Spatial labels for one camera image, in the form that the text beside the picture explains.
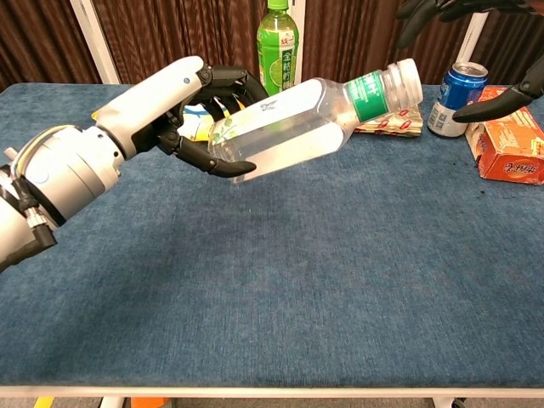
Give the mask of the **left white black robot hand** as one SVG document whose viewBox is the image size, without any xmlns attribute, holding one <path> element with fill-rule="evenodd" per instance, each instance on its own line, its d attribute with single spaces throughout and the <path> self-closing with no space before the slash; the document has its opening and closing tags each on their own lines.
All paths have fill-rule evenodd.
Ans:
<svg viewBox="0 0 544 408">
<path fill-rule="evenodd" d="M 184 107 L 201 104 L 218 122 L 268 97 L 263 85 L 239 66 L 209 65 L 199 56 L 183 57 L 132 86 L 98 109 L 95 125 L 131 159 L 157 146 L 167 155 L 225 179 L 245 175 L 257 166 L 212 156 L 179 135 Z"/>
</svg>

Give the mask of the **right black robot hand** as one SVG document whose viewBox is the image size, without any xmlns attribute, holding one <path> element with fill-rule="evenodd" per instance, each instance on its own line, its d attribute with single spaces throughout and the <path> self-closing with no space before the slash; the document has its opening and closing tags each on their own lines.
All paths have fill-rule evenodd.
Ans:
<svg viewBox="0 0 544 408">
<path fill-rule="evenodd" d="M 505 14 L 543 15 L 542 1 L 420 1 L 404 2 L 396 18 L 405 20 L 397 47 L 402 49 L 415 42 L 426 24 L 435 16 L 442 22 L 452 22 L 468 14 L 499 11 Z M 522 80 L 500 96 L 477 102 L 456 110 L 453 120 L 458 123 L 485 122 L 508 116 L 543 96 L 543 58 L 539 58 Z"/>
</svg>

